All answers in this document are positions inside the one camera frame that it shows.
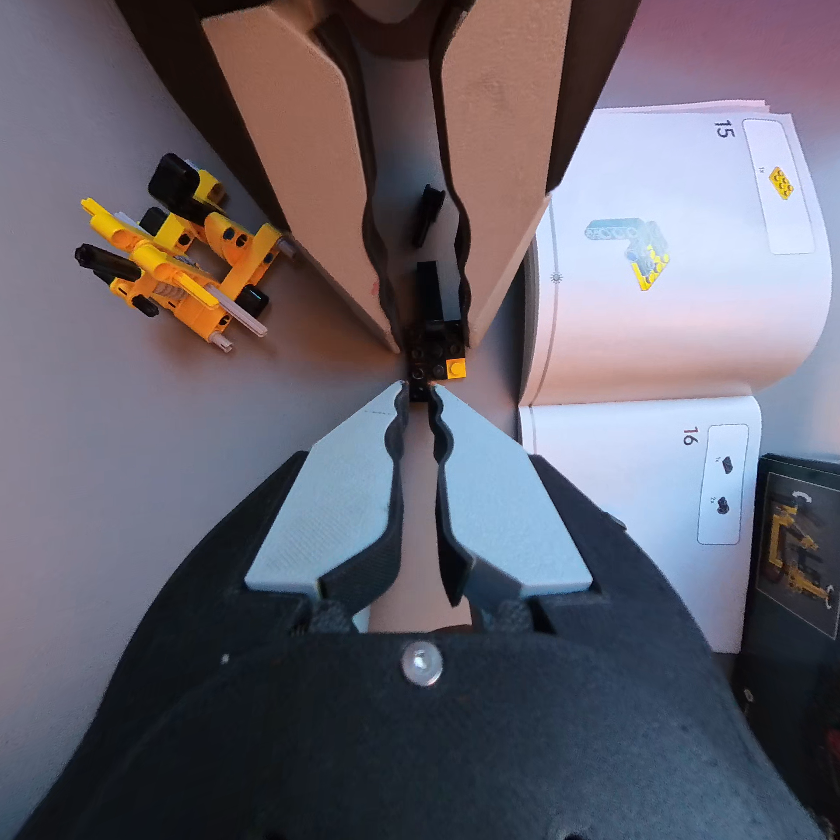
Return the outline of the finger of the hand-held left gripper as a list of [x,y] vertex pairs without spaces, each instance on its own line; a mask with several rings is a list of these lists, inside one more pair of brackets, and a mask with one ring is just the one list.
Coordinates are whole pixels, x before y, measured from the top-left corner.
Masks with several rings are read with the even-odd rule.
[[449,2],[437,21],[437,135],[458,209],[470,347],[495,318],[549,202],[570,14],[569,1]]
[[349,27],[321,2],[270,2],[206,17],[203,30],[292,237],[399,353],[395,293],[373,209],[370,113]]

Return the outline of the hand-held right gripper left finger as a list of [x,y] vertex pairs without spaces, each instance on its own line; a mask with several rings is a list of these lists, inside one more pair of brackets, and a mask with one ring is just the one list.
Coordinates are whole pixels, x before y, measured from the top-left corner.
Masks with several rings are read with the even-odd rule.
[[253,592],[342,606],[366,632],[401,569],[408,386],[396,381],[311,447],[245,575]]

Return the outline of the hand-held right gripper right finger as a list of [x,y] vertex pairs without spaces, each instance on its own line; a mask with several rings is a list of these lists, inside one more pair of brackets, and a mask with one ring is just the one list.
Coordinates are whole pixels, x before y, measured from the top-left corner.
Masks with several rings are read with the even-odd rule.
[[441,385],[429,390],[440,577],[450,605],[584,592],[588,570],[526,450]]

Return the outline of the small black lego assembly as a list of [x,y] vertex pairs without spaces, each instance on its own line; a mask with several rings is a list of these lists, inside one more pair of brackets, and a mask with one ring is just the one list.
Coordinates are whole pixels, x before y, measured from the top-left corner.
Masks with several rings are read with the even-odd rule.
[[432,383],[466,378],[466,346],[462,321],[444,317],[437,263],[418,262],[415,279],[416,319],[407,334],[408,397],[411,403],[426,403]]

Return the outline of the yellow lego assembly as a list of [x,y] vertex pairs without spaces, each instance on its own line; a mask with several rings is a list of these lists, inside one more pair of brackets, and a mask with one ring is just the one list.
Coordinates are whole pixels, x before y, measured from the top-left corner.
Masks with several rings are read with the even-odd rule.
[[226,213],[224,184],[209,171],[174,153],[161,157],[148,184],[156,205],[136,222],[111,213],[93,198],[80,205],[91,229],[118,252],[80,245],[80,267],[111,293],[148,318],[169,312],[197,336],[228,354],[231,321],[258,338],[259,320],[270,302],[259,288],[279,257],[297,250],[287,233],[263,224],[250,233]]

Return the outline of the lego instruction booklet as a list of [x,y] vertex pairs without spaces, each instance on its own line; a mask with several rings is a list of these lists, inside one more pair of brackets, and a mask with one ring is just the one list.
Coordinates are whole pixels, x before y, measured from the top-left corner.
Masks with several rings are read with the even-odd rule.
[[523,263],[520,439],[625,524],[718,654],[741,647],[755,395],[814,350],[823,214],[761,100],[593,112]]

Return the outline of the black lego box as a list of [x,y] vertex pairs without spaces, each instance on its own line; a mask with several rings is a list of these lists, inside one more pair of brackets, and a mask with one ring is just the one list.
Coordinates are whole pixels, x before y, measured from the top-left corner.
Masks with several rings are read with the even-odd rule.
[[839,466],[759,460],[741,656],[819,663],[838,654]]

